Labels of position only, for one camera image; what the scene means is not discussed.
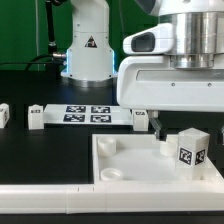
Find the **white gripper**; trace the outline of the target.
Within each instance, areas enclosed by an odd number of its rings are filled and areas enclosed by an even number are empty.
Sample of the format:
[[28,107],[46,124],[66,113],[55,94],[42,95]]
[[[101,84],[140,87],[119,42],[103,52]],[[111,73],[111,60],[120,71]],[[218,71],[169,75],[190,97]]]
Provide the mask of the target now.
[[158,111],[224,112],[224,63],[207,69],[174,69],[165,56],[130,56],[120,64],[117,102],[122,108],[151,110],[157,140],[166,132]]

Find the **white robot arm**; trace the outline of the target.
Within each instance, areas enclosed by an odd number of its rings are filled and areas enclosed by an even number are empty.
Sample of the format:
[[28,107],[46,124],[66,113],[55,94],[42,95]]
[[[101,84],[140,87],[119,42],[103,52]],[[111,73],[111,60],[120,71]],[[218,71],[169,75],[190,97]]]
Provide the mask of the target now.
[[[73,41],[62,76],[100,86],[113,72],[108,4],[70,1]],[[158,24],[123,41],[117,102],[132,111],[133,129],[152,126],[161,139],[161,111],[224,112],[224,0],[135,1]]]

